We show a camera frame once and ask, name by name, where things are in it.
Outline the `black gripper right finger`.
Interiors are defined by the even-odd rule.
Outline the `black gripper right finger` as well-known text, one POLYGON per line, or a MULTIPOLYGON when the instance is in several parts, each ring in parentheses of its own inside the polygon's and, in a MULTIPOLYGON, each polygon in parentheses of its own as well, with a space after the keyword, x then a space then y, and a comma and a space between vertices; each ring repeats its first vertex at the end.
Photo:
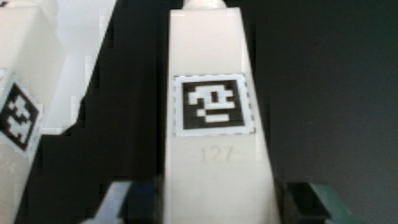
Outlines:
POLYGON ((312 182, 284 187, 282 224, 367 224, 353 215, 334 188, 312 182))

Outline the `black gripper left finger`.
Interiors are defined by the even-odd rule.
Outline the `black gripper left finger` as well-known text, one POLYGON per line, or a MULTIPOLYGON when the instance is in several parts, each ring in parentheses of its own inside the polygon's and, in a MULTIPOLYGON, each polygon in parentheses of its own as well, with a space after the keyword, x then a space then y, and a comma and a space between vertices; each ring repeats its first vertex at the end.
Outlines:
POLYGON ((158 224, 156 199, 154 181, 115 181, 94 216, 81 224, 158 224))

